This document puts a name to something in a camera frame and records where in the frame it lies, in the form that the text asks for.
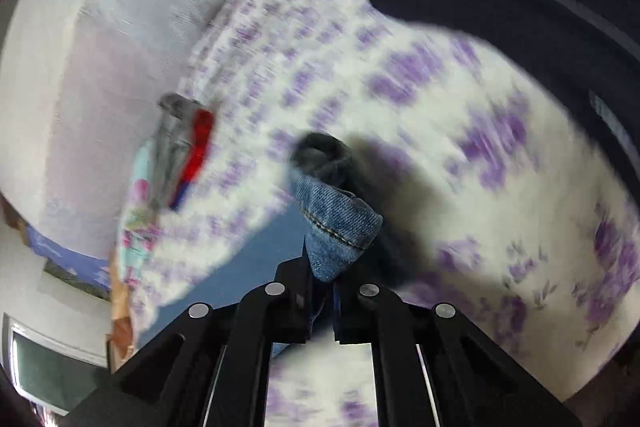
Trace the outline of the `blue patterned board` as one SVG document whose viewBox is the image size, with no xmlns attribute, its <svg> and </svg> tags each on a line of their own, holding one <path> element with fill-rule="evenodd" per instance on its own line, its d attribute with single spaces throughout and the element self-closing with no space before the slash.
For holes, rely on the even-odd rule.
<svg viewBox="0 0 640 427">
<path fill-rule="evenodd" d="M 30 225 L 26 231 L 30 247 L 36 255 L 49 259 L 77 280 L 104 291 L 111 289 L 110 265 L 107 259 L 87 256 L 58 245 Z"/>
</svg>

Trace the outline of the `orange brown quilt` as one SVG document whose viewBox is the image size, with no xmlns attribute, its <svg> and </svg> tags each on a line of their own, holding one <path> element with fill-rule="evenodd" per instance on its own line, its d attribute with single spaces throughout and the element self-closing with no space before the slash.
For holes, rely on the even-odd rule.
<svg viewBox="0 0 640 427">
<path fill-rule="evenodd" d="M 119 277 L 116 251 L 111 253 L 108 271 L 112 329 L 105 336 L 106 355 L 108 369 L 115 373 L 134 355 L 134 329 L 130 313 L 130 288 Z"/>
</svg>

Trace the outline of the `folded floral teal blanket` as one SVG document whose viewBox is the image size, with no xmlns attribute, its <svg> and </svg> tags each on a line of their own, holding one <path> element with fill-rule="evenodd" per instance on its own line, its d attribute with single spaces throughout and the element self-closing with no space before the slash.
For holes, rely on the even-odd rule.
<svg viewBox="0 0 640 427">
<path fill-rule="evenodd" d="M 118 279 L 136 289 L 142 269 L 157 239 L 156 212 L 151 207 L 151 181 L 155 167 L 155 141 L 146 140 L 132 163 L 126 199 L 117 227 L 116 268 Z"/>
</svg>

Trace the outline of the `folded grey sweatpants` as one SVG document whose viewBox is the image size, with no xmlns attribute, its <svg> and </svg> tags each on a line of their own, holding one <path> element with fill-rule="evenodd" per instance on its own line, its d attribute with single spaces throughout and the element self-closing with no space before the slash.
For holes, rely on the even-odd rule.
<svg viewBox="0 0 640 427">
<path fill-rule="evenodd" d="M 204 106 L 178 93 L 165 93 L 158 100 L 160 122 L 154 134 L 150 206 L 167 208 L 175 197 L 181 173 L 191 153 L 193 124 Z"/>
</svg>

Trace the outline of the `blue denim jeans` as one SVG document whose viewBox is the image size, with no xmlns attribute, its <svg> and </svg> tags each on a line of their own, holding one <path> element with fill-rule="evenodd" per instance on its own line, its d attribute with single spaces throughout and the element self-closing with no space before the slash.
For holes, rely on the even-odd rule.
<svg viewBox="0 0 640 427">
<path fill-rule="evenodd" d="M 295 144 L 288 183 L 308 223 L 305 248 L 311 271 L 329 283 L 371 246 L 383 217 L 364 199 L 366 184 L 352 151 L 331 135 L 311 132 Z"/>
</svg>

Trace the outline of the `folded red blue garment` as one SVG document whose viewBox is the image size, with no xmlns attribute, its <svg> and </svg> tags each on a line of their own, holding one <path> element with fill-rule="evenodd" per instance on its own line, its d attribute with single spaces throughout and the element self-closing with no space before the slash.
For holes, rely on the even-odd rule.
<svg viewBox="0 0 640 427">
<path fill-rule="evenodd" d="M 184 164 L 169 208 L 177 211 L 189 186 L 198 176 L 207 154 L 209 137 L 215 127 L 215 115 L 207 109 L 198 109 L 191 124 L 192 146 Z"/>
</svg>

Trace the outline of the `framed window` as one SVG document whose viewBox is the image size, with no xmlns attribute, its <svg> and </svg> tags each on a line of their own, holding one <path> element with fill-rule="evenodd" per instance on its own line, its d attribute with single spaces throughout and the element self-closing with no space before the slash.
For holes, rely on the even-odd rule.
<svg viewBox="0 0 640 427">
<path fill-rule="evenodd" d="M 105 355 L 66 345 L 3 314 L 1 360 L 23 398 L 65 416 L 107 380 Z"/>
</svg>

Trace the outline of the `white lace headboard cover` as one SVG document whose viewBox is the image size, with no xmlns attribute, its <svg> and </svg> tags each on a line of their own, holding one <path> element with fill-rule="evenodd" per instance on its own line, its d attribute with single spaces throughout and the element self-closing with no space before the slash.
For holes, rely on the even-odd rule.
<svg viewBox="0 0 640 427">
<path fill-rule="evenodd" d="M 1 192 L 46 239 L 114 244 L 129 169 L 226 0 L 2 0 Z"/>
</svg>

